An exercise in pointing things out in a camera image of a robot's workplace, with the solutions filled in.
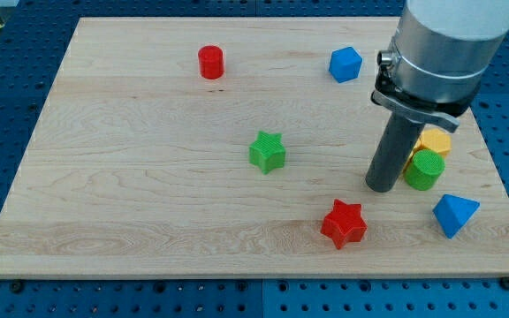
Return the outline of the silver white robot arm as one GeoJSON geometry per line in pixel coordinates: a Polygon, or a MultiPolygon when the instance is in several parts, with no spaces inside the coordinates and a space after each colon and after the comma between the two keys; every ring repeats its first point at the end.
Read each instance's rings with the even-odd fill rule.
{"type": "Polygon", "coordinates": [[[425,125],[454,133],[509,31],[509,0],[406,0],[377,54],[371,101],[391,116],[365,180],[390,191],[425,125]]]}

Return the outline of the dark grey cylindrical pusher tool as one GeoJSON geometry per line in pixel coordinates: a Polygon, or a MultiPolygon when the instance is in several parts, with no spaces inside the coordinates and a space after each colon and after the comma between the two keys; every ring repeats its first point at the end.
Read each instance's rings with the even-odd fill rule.
{"type": "Polygon", "coordinates": [[[386,193],[394,187],[424,126],[391,114],[365,177],[371,190],[386,193]]]}

